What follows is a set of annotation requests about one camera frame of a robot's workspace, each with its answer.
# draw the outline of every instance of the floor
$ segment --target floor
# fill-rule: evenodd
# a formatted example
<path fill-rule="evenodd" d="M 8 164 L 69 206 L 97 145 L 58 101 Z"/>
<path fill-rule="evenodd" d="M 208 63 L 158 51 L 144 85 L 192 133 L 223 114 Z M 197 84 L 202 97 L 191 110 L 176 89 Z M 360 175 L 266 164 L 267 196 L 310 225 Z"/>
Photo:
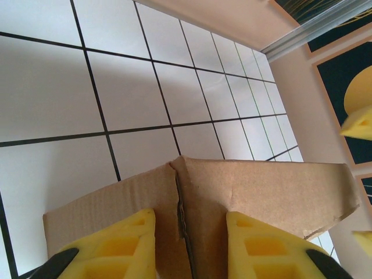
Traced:
<path fill-rule="evenodd" d="M 3 0 L 0 28 L 2 279 L 46 261 L 43 213 L 180 154 L 302 161 L 259 52 L 131 0 Z"/>

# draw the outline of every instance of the black grout line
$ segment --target black grout line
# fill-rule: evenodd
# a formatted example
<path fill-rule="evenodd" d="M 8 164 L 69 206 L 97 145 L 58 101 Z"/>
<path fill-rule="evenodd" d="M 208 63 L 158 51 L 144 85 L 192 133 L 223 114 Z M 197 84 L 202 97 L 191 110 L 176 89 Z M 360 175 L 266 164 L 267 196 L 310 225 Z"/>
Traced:
<path fill-rule="evenodd" d="M 213 38 L 213 34 L 212 34 L 212 32 L 210 33 L 210 36 L 212 37 L 212 41 L 213 41 L 214 47 L 216 48 L 216 52 L 217 52 L 217 55 L 218 55 L 219 60 L 220 60 L 220 63 L 221 63 L 222 71 L 225 73 L 225 68 L 224 68 L 223 63 L 222 63 L 222 59 L 221 59 L 221 56 L 220 56 L 220 52 L 219 52 L 219 50 L 217 49 L 217 45 L 216 45 L 216 42 L 214 41 L 214 38 Z M 247 135 L 246 135 L 246 131 L 245 131 L 245 129 L 244 129 L 243 121 L 242 121 L 242 119 L 241 119 L 241 117 L 240 117 L 240 113 L 239 113 L 239 110 L 238 110 L 238 106 L 237 106 L 237 103 L 236 103 L 236 101 L 235 101 L 233 91 L 231 90 L 230 83 L 228 82 L 228 79 L 227 79 L 227 76 L 226 76 L 226 75 L 225 75 L 225 79 L 226 79 L 226 83 L 227 83 L 228 89 L 230 90 L 230 94 L 231 94 L 231 97 L 232 97 L 232 101 L 234 102 L 235 109 L 237 110 L 238 117 L 239 117 L 239 119 L 240 119 L 240 124 L 241 124 L 242 129 L 243 129 L 243 132 L 244 132 L 244 136 L 245 136 L 245 139 L 246 139 L 246 143 L 248 144 L 248 148 L 249 148 L 249 151 L 250 151 L 250 153 L 251 153 L 251 155 L 252 155 L 252 159 L 254 160 L 255 157 L 254 157 L 254 155 L 253 155 L 251 145 L 249 144 L 248 137 L 247 137 Z"/>
<path fill-rule="evenodd" d="M 253 50 L 252 50 L 252 55 L 253 55 L 253 57 L 255 58 L 255 62 L 256 62 L 256 64 L 257 64 L 258 71 L 260 72 L 261 78 L 262 78 L 262 80 L 263 80 L 262 72 L 261 72 L 260 66 L 258 65 L 257 58 L 256 58 L 256 55 L 255 55 L 255 53 L 253 52 Z M 267 97 L 268 97 L 268 99 L 269 99 L 269 101 L 270 101 L 270 105 L 271 105 L 271 107 L 273 108 L 273 112 L 275 113 L 274 105 L 273 105 L 273 102 L 271 101 L 270 94 L 269 94 L 269 91 L 267 90 L 267 87 L 266 87 L 266 83 L 265 83 L 265 82 L 263 82 L 263 86 L 265 87 L 265 91 L 266 91 Z M 281 126 L 280 126 L 280 123 L 279 123 L 278 117 L 276 116 L 275 118 L 276 118 L 276 121 L 277 121 L 277 124 L 278 124 L 279 130 L 280 130 L 281 136 L 282 136 L 282 138 L 283 138 L 284 145 L 285 145 L 286 148 L 288 148 L 288 145 L 287 145 L 287 142 L 286 142 L 286 140 L 285 140 L 285 138 L 284 138 L 284 134 L 283 134 L 283 131 L 282 131 L 282 129 L 281 129 Z M 269 142 L 269 145 L 270 145 L 271 151 L 272 151 L 272 153 L 274 154 L 274 151 L 273 151 L 273 149 L 272 149 L 272 147 L 271 147 L 271 142 L 270 142 L 270 140 L 269 140 L 269 136 L 267 135 L 266 128 L 265 128 L 263 122 L 262 122 L 262 125 L 263 125 L 263 128 L 264 128 L 264 130 L 265 130 L 265 134 L 266 134 L 267 140 L 268 140 L 268 142 Z"/>
<path fill-rule="evenodd" d="M 275 156 L 273 156 L 273 157 L 271 157 L 271 158 L 268 158 L 266 161 L 273 160 L 273 159 L 275 159 L 276 157 L 279 157 L 280 155 L 283 155 L 284 153 L 287 153 L 287 152 L 289 152 L 289 151 L 291 151 L 291 150 L 293 150 L 293 149 L 295 149 L 295 148 L 297 148 L 297 147 L 298 147 L 298 145 L 295 145 L 295 146 L 293 146 L 293 147 L 291 147 L 291 148 L 288 148 L 286 151 L 280 152 L 279 154 L 276 154 Z"/>
<path fill-rule="evenodd" d="M 172 125 L 149 126 L 149 127 L 131 128 L 131 129 L 124 129 L 124 130 L 113 130 L 113 131 L 108 131 L 107 133 L 109 135 L 125 134 L 125 133 L 131 133 L 131 132 L 139 132 L 139 131 L 151 131 L 151 130 L 158 130 L 158 129 L 164 129 L 164 128 L 184 127 L 184 126 L 193 126 L 193 125 L 219 123 L 219 122 L 245 120 L 245 119 L 256 119 L 256 118 L 272 117 L 272 116 L 279 116 L 279 115 L 285 115 L 285 113 L 280 113 L 278 115 L 249 116 L 249 117 L 242 117 L 242 118 L 208 120 L 208 121 L 180 123 L 180 124 L 172 124 Z M 1 147 L 9 147 L 9 146 L 17 146 L 17 145 L 26 145 L 26 144 L 39 144 L 39 143 L 43 143 L 43 142 L 52 142 L 52 141 L 73 140 L 73 139 L 77 139 L 77 138 L 98 137 L 98 136 L 102 136 L 102 135 L 106 135 L 106 133 L 105 132 L 96 132 L 96 133 L 86 133 L 86 134 L 76 134 L 76 135 L 61 135 L 61 136 L 58 136 L 58 137 L 48 137 L 48 138 L 23 139 L 23 140 L 19 140 L 19 141 L 5 141 L 5 142 L 0 142 L 0 148 Z"/>
<path fill-rule="evenodd" d="M 318 240 L 319 240 L 319 243 L 320 243 L 320 247 L 323 248 L 323 245 L 321 244 L 321 240 L 320 240 L 320 237 L 318 237 Z"/>
<path fill-rule="evenodd" d="M 114 167 L 115 173 L 116 173 L 116 178 L 117 178 L 118 181 L 120 181 L 121 178 L 120 178 L 119 168 L 117 167 L 117 163 L 116 163 L 116 159 L 115 159 L 115 155 L 114 155 L 114 150 L 112 148 L 110 136 L 109 136 L 107 125 L 106 125 L 106 120 L 105 120 L 105 117 L 103 115 L 101 101 L 99 100 L 98 90 L 97 90 L 97 87 L 95 85 L 95 80 L 94 80 L 94 76 L 93 76 L 92 67 L 91 67 L 91 64 L 89 62 L 88 52 L 87 52 L 87 49 L 85 48 L 85 42 L 84 42 L 84 38 L 83 38 L 83 32 L 81 31 L 79 19 L 77 18 L 77 12 L 76 12 L 76 9 L 75 9 L 74 0 L 70 0 L 70 3 L 71 3 L 71 8 L 72 8 L 72 11 L 73 11 L 73 14 L 74 14 L 77 31 L 79 33 L 79 37 L 80 37 L 80 41 L 81 41 L 81 46 L 83 47 L 85 61 L 87 63 L 89 75 L 90 75 L 90 78 L 91 78 L 92 87 L 93 87 L 93 91 L 94 91 L 94 96 L 95 96 L 95 99 L 96 99 L 96 102 L 97 102 L 97 107 L 98 107 L 98 110 L 99 110 L 99 115 L 101 116 L 103 130 L 105 131 L 106 140 L 107 140 L 108 147 L 109 147 L 109 150 L 110 150 L 113 167 Z"/>
<path fill-rule="evenodd" d="M 22 275 L 19 275 L 18 276 L 18 279 L 28 279 L 38 269 L 39 269 L 39 267 L 36 267 L 35 269 L 32 269 L 32 270 L 30 270 L 30 271 L 28 271 L 26 273 L 23 273 Z"/>
<path fill-rule="evenodd" d="M 184 28 L 183 28 L 182 23 L 181 23 L 181 20 L 178 20 L 178 22 L 180 23 L 182 34 L 184 35 L 184 38 L 185 38 L 186 46 L 187 46 L 187 49 L 188 49 L 188 53 L 190 54 L 190 57 L 191 57 L 192 65 L 195 67 L 195 62 L 194 62 L 194 59 L 192 57 L 190 47 L 188 45 L 188 41 L 187 41 L 187 38 L 186 38 L 186 35 L 185 35 Z M 196 68 L 195 68 L 195 74 L 196 74 L 196 78 L 198 79 L 198 83 L 199 83 L 200 89 L 201 89 L 202 94 L 203 94 L 205 105 L 207 106 L 209 117 L 210 117 L 211 120 L 213 120 L 212 114 L 211 114 L 210 109 L 209 109 L 209 105 L 208 105 L 207 99 L 206 99 L 205 94 L 204 94 L 204 89 L 203 89 L 203 86 L 202 86 L 202 83 L 200 81 L 199 74 L 198 74 L 198 71 L 197 71 Z M 220 150 L 221 150 L 222 158 L 223 159 L 226 159 L 225 158 L 225 154 L 224 154 L 223 149 L 222 149 L 222 146 L 221 146 L 219 135 L 218 135 L 217 130 L 216 130 L 216 125 L 214 125 L 214 123 L 212 123 L 212 126 L 213 126 L 213 129 L 214 129 L 214 133 L 216 134 L 217 142 L 219 143 L 219 147 L 220 147 Z"/>
<path fill-rule="evenodd" d="M 6 258 L 8 260 L 10 276 L 12 279 L 18 278 L 18 271 L 16 266 L 16 259 L 14 257 L 14 251 L 12 247 L 12 241 L 10 239 L 8 222 L 6 221 L 4 204 L 0 193 L 0 228 L 2 233 L 2 239 L 4 242 Z"/>
<path fill-rule="evenodd" d="M 48 40 L 43 40 L 43 39 L 38 39 L 38 38 L 32 38 L 32 37 L 27 37 L 27 36 L 22 36 L 22 35 L 17 35 L 17 34 L 11 34 L 11 33 L 7 33 L 7 32 L 0 32 L 0 36 L 1 37 L 14 38 L 14 39 L 20 39 L 20 40 L 24 40 L 24 41 L 40 42 L 42 44 L 48 44 L 48 45 L 57 45 L 59 47 L 65 47 L 65 48 L 83 49 L 81 46 L 78 46 L 78 45 L 64 44 L 62 42 L 53 42 L 53 41 L 48 41 Z"/>
<path fill-rule="evenodd" d="M 90 52 L 97 52 L 97 53 L 102 53 L 102 54 L 107 54 L 107 55 L 121 56 L 121 57 L 125 57 L 125 58 L 130 58 L 130 59 L 144 60 L 144 61 L 155 62 L 155 63 L 165 64 L 165 65 L 170 65 L 170 66 L 175 66 L 175 67 L 183 67 L 183 68 L 195 69 L 195 70 L 200 70 L 200 71 L 208 71 L 210 73 L 225 74 L 226 76 L 240 77 L 240 78 L 245 78 L 245 79 L 248 79 L 248 80 L 264 81 L 265 83 L 275 83 L 274 81 L 261 80 L 259 78 L 254 78 L 254 77 L 245 77 L 245 76 L 240 76 L 239 74 L 223 73 L 221 71 L 203 69 L 203 68 L 198 68 L 198 67 L 195 67 L 195 66 L 188 66 L 188 65 L 176 64 L 176 63 L 171 63 L 171 62 L 166 62 L 166 61 L 161 61 L 161 60 L 154 60 L 152 58 L 149 59 L 149 58 L 144 58 L 144 57 L 139 57 L 139 56 L 127 55 L 127 54 L 123 54 L 123 53 L 104 51 L 104 50 L 101 50 L 101 49 L 87 48 L 86 46 L 83 47 L 83 46 L 78 46 L 78 45 L 64 44 L 64 43 L 61 43 L 61 42 L 53 42 L 53 41 L 48 41 L 48 40 L 43 40 L 43 39 L 38 39 L 38 38 L 32 38 L 32 37 L 27 37 L 27 36 L 22 36 L 22 35 L 17 35 L 17 34 L 11 34 L 11 33 L 6 33 L 6 32 L 0 32 L 0 36 L 20 39 L 20 40 L 24 40 L 24 41 L 39 42 L 39 43 L 48 44 L 48 45 L 56 45 L 56 46 L 65 47 L 65 48 L 86 50 L 86 51 L 90 51 Z"/>
<path fill-rule="evenodd" d="M 147 51 L 148 51 L 149 56 L 150 56 L 150 60 L 151 60 L 153 72 L 155 74 L 156 81 L 158 82 L 159 91 L 160 91 L 160 94 L 162 96 L 162 100 L 163 100 L 163 104 L 164 104 L 164 107 L 165 107 L 165 111 L 167 113 L 167 117 L 168 117 L 168 121 L 169 121 L 169 124 L 170 124 L 170 128 L 172 130 L 172 134 L 173 134 L 173 138 L 174 138 L 174 143 L 176 144 L 178 154 L 181 155 L 181 149 L 180 149 L 180 146 L 179 146 L 178 141 L 177 141 L 176 132 L 174 131 L 174 128 L 173 128 L 173 125 L 172 125 L 172 120 L 170 118 L 169 110 L 168 110 L 168 107 L 167 107 L 167 103 L 165 101 L 165 97 L 164 97 L 164 93 L 163 93 L 163 90 L 162 90 L 162 86 L 160 84 L 159 76 L 158 76 L 158 73 L 156 72 L 154 60 L 152 59 L 152 55 L 151 55 L 151 51 L 150 51 L 150 46 L 149 46 L 149 43 L 148 43 L 147 38 L 146 38 L 145 29 L 144 29 L 144 26 L 142 24 L 141 16 L 140 16 L 140 13 L 139 13 L 138 8 L 137 8 L 137 3 L 133 1 L 133 5 L 134 5 L 135 12 L 137 13 L 139 25 L 141 26 L 142 35 L 144 36 L 144 39 L 145 39 L 145 43 L 146 43 Z"/>
<path fill-rule="evenodd" d="M 90 137 L 97 137 L 99 135 L 105 135 L 105 132 L 76 134 L 76 135 L 61 135 L 58 137 L 49 137 L 49 138 L 22 139 L 20 141 L 4 141 L 4 142 L 0 142 L 0 148 L 8 147 L 8 146 L 16 146 L 16 145 L 25 145 L 25 144 L 39 144 L 42 142 L 50 142 L 50 141 L 73 140 L 75 138 L 90 138 Z"/>
<path fill-rule="evenodd" d="M 131 129 L 124 129 L 124 130 L 114 130 L 109 131 L 109 135 L 116 135 L 116 134 L 126 134 L 126 133 L 133 133 L 133 132 L 142 132 L 142 131 L 151 131 L 151 130 L 160 130 L 165 128 L 172 128 L 175 125 L 161 125 L 161 126 L 150 126 L 150 127 L 143 127 L 143 128 L 131 128 Z"/>
<path fill-rule="evenodd" d="M 236 45 L 235 42 L 234 42 L 234 46 L 235 46 L 235 50 L 236 50 L 237 53 L 238 53 L 239 60 L 240 60 L 240 64 L 242 65 L 242 68 L 243 68 L 244 74 L 246 75 L 246 71 L 245 71 L 245 68 L 244 68 L 244 65 L 243 65 L 243 61 L 242 61 L 242 59 L 241 59 L 241 57 L 240 57 L 240 53 L 239 53 L 238 47 L 237 47 L 237 45 Z M 251 84 L 250 84 L 250 82 L 249 82 L 248 79 L 246 80 L 246 82 L 248 83 L 249 91 L 250 91 L 250 93 L 251 93 L 251 95 L 252 95 L 252 98 L 253 98 L 253 100 L 255 101 L 255 105 L 256 105 L 257 112 L 258 112 L 258 114 L 260 115 L 260 109 L 259 109 L 259 107 L 258 107 L 258 105 L 257 105 L 255 95 L 253 94 L 253 90 L 252 90 Z M 266 129 L 265 129 L 265 126 L 264 126 L 263 121 L 262 121 L 262 117 L 261 117 L 261 124 L 262 124 L 262 127 L 263 127 L 263 129 L 264 129 L 264 132 L 265 132 L 265 135 L 266 135 L 266 138 L 267 138 L 267 142 L 269 143 L 269 146 L 270 146 L 271 152 L 272 152 L 272 154 L 274 154 L 273 149 L 271 148 L 271 143 L 270 143 L 269 137 L 267 136 Z M 248 141 L 248 137 L 246 136 L 246 132 L 245 132 L 244 127 L 243 127 L 243 130 L 244 130 L 244 134 L 245 134 L 246 140 Z"/>

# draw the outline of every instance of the torn cardboard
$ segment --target torn cardboard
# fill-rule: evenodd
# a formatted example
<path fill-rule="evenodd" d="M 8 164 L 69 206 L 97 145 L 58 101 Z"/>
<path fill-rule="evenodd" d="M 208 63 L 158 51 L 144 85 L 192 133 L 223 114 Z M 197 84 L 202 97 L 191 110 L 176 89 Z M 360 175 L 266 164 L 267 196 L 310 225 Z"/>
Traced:
<path fill-rule="evenodd" d="M 354 212 L 359 198 L 344 164 L 182 156 L 45 214 L 48 255 L 148 207 L 156 215 L 159 277 L 207 279 L 227 278 L 226 212 L 307 239 Z"/>

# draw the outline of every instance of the wooden frame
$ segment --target wooden frame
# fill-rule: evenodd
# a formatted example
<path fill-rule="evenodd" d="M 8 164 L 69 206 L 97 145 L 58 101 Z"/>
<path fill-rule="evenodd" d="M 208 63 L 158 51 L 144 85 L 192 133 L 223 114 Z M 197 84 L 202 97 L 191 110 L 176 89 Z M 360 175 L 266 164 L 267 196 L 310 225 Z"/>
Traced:
<path fill-rule="evenodd" d="M 316 61 L 316 62 L 314 62 L 312 64 L 312 68 L 313 68 L 315 77 L 316 77 L 316 79 L 317 79 L 317 81 L 319 83 L 320 89 L 321 89 L 321 91 L 322 91 L 322 93 L 324 95 L 325 103 L 328 106 L 328 110 L 330 112 L 331 118 L 332 118 L 332 120 L 334 122 L 335 127 L 337 127 L 337 130 L 338 131 L 341 131 L 341 127 L 339 125 L 339 122 L 338 122 L 336 113 L 335 113 L 335 111 L 333 109 L 331 100 L 330 100 L 330 98 L 328 96 L 326 87 L 324 86 L 323 79 L 321 78 L 321 75 L 319 73 L 319 70 L 318 70 L 317 66 L 320 65 L 320 64 L 322 64 L 322 63 L 324 63 L 324 62 L 326 62 L 326 61 L 328 61 L 328 60 L 330 60 L 330 59 L 332 59 L 332 58 L 334 58 L 334 57 L 336 57 L 336 56 L 339 56 L 339 55 L 341 55 L 341 54 L 343 54 L 343 53 L 345 53 L 347 51 L 350 51 L 351 49 L 356 48 L 356 47 L 364 44 L 365 42 L 369 42 L 371 40 L 372 40 L 372 36 L 369 36 L 367 38 L 364 38 L 364 39 L 360 40 L 359 42 L 356 42 L 355 44 L 352 44 L 352 45 L 350 45 L 350 46 L 348 46 L 348 47 L 346 47 L 346 48 L 344 48 L 344 49 L 342 49 L 342 50 L 340 50 L 338 52 L 335 52 L 332 55 L 329 55 L 329 56 L 327 56 L 327 57 L 325 57 L 323 59 L 320 59 L 320 60 L 318 60 L 318 61 Z M 354 162 L 353 156 L 351 154 L 351 151 L 349 149 L 349 146 L 348 146 L 348 144 L 346 142 L 345 137 L 342 136 L 342 135 L 340 135 L 339 137 L 340 137 L 340 140 L 341 140 L 342 147 L 345 150 L 345 153 L 347 154 L 347 157 L 348 157 L 350 166 L 352 166 L 353 168 L 355 168 L 355 167 L 357 167 L 357 168 L 361 168 L 361 167 L 363 167 L 363 168 L 364 167 L 372 167 L 372 162 L 366 162 L 366 163 L 356 164 Z"/>

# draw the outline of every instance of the yellow circle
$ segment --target yellow circle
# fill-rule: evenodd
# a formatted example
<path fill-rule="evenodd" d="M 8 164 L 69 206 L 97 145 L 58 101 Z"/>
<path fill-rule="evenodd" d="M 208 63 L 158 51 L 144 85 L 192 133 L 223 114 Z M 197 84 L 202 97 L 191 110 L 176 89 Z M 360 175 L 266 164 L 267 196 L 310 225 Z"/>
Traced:
<path fill-rule="evenodd" d="M 348 115 L 372 105 L 372 66 L 357 74 L 346 90 L 344 107 Z"/>

